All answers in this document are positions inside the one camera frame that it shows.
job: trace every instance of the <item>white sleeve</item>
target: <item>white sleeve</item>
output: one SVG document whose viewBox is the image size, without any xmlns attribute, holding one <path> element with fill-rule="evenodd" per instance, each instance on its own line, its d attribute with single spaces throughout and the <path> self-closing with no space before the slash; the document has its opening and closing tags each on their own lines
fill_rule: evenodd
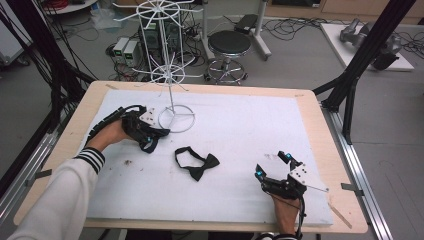
<svg viewBox="0 0 424 240">
<path fill-rule="evenodd" d="M 54 172 L 38 201 L 8 239 L 78 239 L 104 156 L 83 149 Z"/>
</svg>

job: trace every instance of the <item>gray floor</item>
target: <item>gray floor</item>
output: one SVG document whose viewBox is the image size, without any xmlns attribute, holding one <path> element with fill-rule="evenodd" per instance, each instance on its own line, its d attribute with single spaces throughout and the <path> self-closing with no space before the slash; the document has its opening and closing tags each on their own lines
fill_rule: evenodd
<svg viewBox="0 0 424 240">
<path fill-rule="evenodd" d="M 80 11 L 63 16 L 64 23 L 84 22 L 89 13 Z M 226 19 L 211 20 L 215 26 Z M 106 48 L 120 36 L 131 36 L 137 22 L 122 29 L 92 29 L 91 23 L 74 27 L 79 36 L 69 41 L 73 50 L 99 79 L 114 74 Z M 229 29 L 231 24 L 219 25 Z M 424 28 L 402 28 L 411 33 Z M 243 86 L 314 89 L 343 72 L 324 34 L 307 27 L 294 40 L 282 41 L 263 31 L 272 56 L 264 61 L 256 46 L 240 62 L 249 78 Z M 415 67 L 412 72 L 366 71 L 357 86 L 352 123 L 352 141 L 394 239 L 424 239 L 424 60 L 401 52 Z M 206 65 L 190 67 L 189 73 L 203 73 Z M 186 79 L 187 84 L 213 84 L 203 78 Z M 318 96 L 319 100 L 328 93 Z M 49 88 L 33 66 L 12 65 L 0 72 L 0 174 L 3 175 L 49 111 Z M 15 226 L 12 217 L 0 227 L 0 239 Z M 84 229 L 82 240 L 97 239 L 102 229 Z M 113 230 L 107 239 L 117 239 Z M 360 235 L 325 234 L 323 239 L 375 239 L 372 229 Z M 195 232 L 185 239 L 206 239 Z M 304 239 L 315 239 L 306 234 Z"/>
</svg>

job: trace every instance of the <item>hand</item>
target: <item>hand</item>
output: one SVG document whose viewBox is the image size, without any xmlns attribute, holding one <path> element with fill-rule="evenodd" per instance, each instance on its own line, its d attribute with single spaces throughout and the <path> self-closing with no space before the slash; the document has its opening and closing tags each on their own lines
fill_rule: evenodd
<svg viewBox="0 0 424 240">
<path fill-rule="evenodd" d="M 295 235 L 295 222 L 300 208 L 299 199 L 284 199 L 271 194 L 274 201 L 275 217 L 281 234 Z"/>
<path fill-rule="evenodd" d="M 86 147 L 92 147 L 102 152 L 110 144 L 120 142 L 124 139 L 132 140 L 122 129 L 122 120 L 119 119 L 100 130 L 94 138 L 88 141 Z"/>
</svg>

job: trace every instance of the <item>stool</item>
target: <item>stool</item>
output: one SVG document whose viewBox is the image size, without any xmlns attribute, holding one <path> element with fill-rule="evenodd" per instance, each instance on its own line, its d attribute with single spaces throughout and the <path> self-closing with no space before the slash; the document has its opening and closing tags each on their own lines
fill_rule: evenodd
<svg viewBox="0 0 424 240">
<path fill-rule="evenodd" d="M 224 59 L 213 61 L 206 73 L 205 80 L 214 79 L 218 83 L 237 83 L 247 79 L 247 73 L 243 66 L 232 60 L 243 56 L 250 49 L 250 40 L 243 33 L 234 31 L 220 31 L 212 34 L 208 41 L 209 49 L 216 55 L 223 56 Z"/>
</svg>

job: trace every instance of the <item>wooden table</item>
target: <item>wooden table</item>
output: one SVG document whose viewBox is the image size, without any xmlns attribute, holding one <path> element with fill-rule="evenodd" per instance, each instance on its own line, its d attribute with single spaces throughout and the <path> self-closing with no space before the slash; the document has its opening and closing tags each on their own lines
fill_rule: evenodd
<svg viewBox="0 0 424 240">
<path fill-rule="evenodd" d="M 334 224 L 328 227 L 303 227 L 302 230 L 304 232 L 316 233 L 364 233 L 367 231 L 368 227 L 354 192 L 346 191 L 341 188 L 341 183 L 350 183 L 350 181 L 321 112 L 321 108 L 312 91 L 211 85 L 184 85 L 184 87 L 192 93 L 258 95 L 296 99 L 321 179 L 331 189 L 327 194 L 327 200 L 332 210 L 334 221 Z M 162 87 L 155 84 L 145 85 L 142 83 L 130 82 L 97 81 L 92 83 L 50 157 L 46 161 L 43 170 L 54 170 L 65 159 L 75 156 L 84 134 L 87 132 L 90 123 L 102 104 L 103 97 L 110 89 L 160 91 Z M 182 92 L 184 90 L 179 87 L 174 87 L 173 91 Z M 43 192 L 48 180 L 49 177 L 44 177 L 35 181 L 14 218 L 16 224 L 22 221 L 26 212 Z M 269 223 L 246 224 L 125 219 L 87 219 L 85 226 L 99 228 L 189 229 L 206 231 L 277 231 L 276 226 Z"/>
</svg>

